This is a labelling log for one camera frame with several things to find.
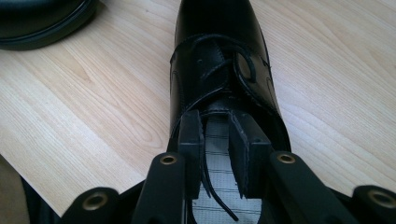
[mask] metal rivet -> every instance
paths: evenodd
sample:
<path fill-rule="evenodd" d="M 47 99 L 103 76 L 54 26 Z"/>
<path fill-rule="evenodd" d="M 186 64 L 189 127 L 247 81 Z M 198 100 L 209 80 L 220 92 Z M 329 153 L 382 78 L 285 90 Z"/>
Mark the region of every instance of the metal rivet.
<path fill-rule="evenodd" d="M 294 157 L 292 157 L 291 155 L 288 154 L 279 154 L 277 155 L 277 159 L 283 163 L 287 163 L 287 164 L 291 164 L 291 163 L 295 163 L 296 159 L 294 159 Z"/>
<path fill-rule="evenodd" d="M 82 204 L 82 208 L 88 211 L 96 210 L 107 203 L 107 195 L 104 192 L 95 192 Z"/>
<path fill-rule="evenodd" d="M 161 163 L 164 165 L 170 165 L 170 164 L 175 163 L 176 161 L 177 161 L 177 158 L 174 156 L 166 155 L 161 158 Z"/>
<path fill-rule="evenodd" d="M 396 208 L 396 199 L 392 198 L 385 192 L 377 189 L 371 189 L 368 193 L 369 198 L 376 204 L 386 208 Z"/>

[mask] dark floor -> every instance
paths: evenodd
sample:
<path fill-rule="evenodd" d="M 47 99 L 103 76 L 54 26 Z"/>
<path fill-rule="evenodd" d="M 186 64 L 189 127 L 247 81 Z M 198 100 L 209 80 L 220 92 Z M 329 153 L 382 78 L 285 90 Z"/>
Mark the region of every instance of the dark floor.
<path fill-rule="evenodd" d="M 21 179 L 0 155 L 0 223 L 28 224 L 29 218 Z"/>

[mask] wooden table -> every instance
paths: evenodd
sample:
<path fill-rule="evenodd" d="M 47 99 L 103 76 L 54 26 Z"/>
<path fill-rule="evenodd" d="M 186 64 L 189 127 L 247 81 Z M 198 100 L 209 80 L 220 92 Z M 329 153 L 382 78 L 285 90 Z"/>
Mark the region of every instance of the wooden table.
<path fill-rule="evenodd" d="M 293 151 L 332 188 L 396 191 L 396 2 L 252 1 Z M 64 40 L 0 50 L 0 153 L 58 214 L 165 151 L 179 0 L 109 1 Z"/>

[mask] shoe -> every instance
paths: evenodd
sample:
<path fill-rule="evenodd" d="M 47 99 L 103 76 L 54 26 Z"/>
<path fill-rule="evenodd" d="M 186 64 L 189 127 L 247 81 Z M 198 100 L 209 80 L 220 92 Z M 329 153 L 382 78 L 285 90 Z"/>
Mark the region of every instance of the shoe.
<path fill-rule="evenodd" d="M 98 0 L 0 0 L 0 49 L 37 49 L 72 33 Z"/>
<path fill-rule="evenodd" d="M 171 138 L 181 117 L 244 111 L 275 150 L 290 151 L 267 48 L 248 0 L 183 0 L 171 59 Z"/>

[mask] table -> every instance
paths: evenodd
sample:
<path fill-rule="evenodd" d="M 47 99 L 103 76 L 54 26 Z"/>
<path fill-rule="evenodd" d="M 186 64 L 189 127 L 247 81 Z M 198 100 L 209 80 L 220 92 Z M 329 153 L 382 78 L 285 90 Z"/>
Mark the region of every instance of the table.
<path fill-rule="evenodd" d="M 143 180 L 169 134 L 179 0 L 103 0 L 48 47 L 0 50 L 0 153 L 61 215 Z M 252 1 L 294 153 L 323 182 L 396 191 L 396 2 Z"/>

